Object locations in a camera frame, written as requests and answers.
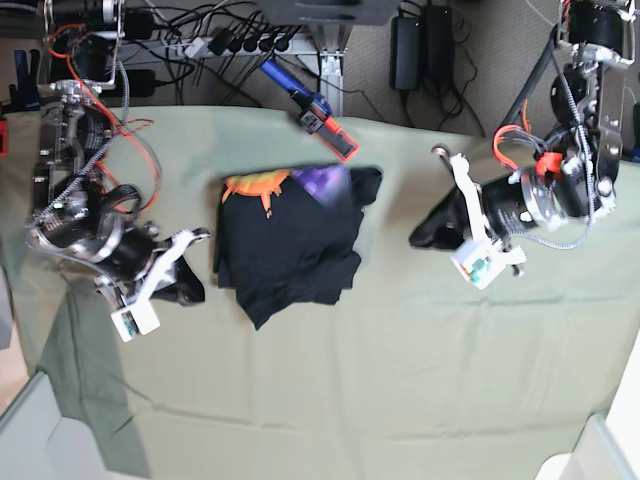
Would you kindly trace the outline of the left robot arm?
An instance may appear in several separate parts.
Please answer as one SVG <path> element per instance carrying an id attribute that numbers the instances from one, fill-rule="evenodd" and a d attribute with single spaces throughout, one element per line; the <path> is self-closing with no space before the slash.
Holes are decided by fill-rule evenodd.
<path id="1" fill-rule="evenodd" d="M 451 252 L 462 276 L 481 287 L 506 268 L 521 274 L 527 256 L 517 238 L 559 251 L 585 241 L 533 231 L 578 222 L 590 229 L 616 208 L 622 70 L 636 58 L 638 17 L 633 1 L 560 2 L 550 38 L 492 138 L 506 175 L 480 185 L 464 154 L 435 145 L 454 186 L 411 233 L 411 247 Z"/>

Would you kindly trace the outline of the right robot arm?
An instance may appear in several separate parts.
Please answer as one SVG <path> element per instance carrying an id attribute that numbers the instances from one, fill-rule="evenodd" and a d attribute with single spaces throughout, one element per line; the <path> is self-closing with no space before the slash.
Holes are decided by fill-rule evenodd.
<path id="1" fill-rule="evenodd" d="M 41 107 L 40 154 L 32 176 L 29 242 L 43 252 L 88 267 L 116 307 L 132 301 L 152 270 L 177 244 L 156 226 L 139 225 L 150 207 L 135 185 L 119 183 L 102 162 L 118 139 L 132 142 L 149 162 L 153 185 L 161 169 L 131 129 L 99 99 L 130 86 L 118 50 L 125 38 L 122 1 L 46 1 L 43 4 L 49 66 Z"/>

